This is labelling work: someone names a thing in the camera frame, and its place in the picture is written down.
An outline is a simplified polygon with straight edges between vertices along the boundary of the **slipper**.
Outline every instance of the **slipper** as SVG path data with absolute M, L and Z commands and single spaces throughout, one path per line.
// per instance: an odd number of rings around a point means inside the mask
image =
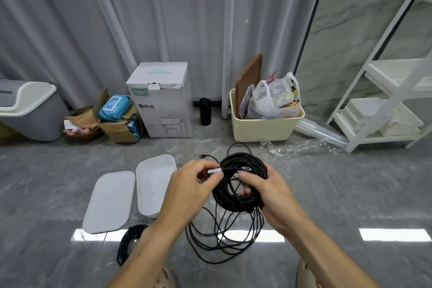
M 297 283 L 295 288 L 323 288 L 303 260 L 300 261 L 297 268 Z
M 159 272 L 155 288 L 177 288 L 174 275 L 166 267 Z

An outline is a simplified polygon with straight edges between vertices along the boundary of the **gray curtain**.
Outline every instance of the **gray curtain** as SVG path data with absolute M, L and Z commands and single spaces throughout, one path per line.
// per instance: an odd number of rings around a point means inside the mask
M 316 0 L 0 0 L 0 77 L 48 81 L 73 106 L 127 93 L 142 61 L 188 61 L 194 98 L 222 100 L 259 52 L 295 67 Z

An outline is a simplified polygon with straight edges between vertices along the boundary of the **hand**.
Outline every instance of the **hand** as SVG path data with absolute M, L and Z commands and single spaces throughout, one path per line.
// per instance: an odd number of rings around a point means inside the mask
M 278 171 L 267 163 L 267 180 L 246 171 L 239 171 L 238 176 L 246 183 L 242 195 L 251 193 L 249 186 L 255 187 L 263 201 L 262 212 L 267 222 L 281 235 L 287 237 L 290 225 L 297 218 L 308 218 L 293 193 Z
M 223 178 L 222 172 L 207 174 L 207 169 L 220 167 L 209 160 L 191 160 L 170 178 L 156 223 L 183 230 L 201 211 L 213 188 Z

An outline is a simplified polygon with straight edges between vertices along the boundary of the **coffee machine illustration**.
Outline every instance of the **coffee machine illustration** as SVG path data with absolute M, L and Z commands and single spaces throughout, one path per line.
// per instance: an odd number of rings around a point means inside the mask
M 184 135 L 186 133 L 185 120 L 175 114 L 169 114 L 159 119 L 166 135 Z

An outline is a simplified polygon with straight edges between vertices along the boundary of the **gray trash bin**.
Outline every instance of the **gray trash bin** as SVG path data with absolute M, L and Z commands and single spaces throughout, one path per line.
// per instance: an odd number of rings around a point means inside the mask
M 59 139 L 69 111 L 56 90 L 46 82 L 0 80 L 0 120 L 32 140 Z

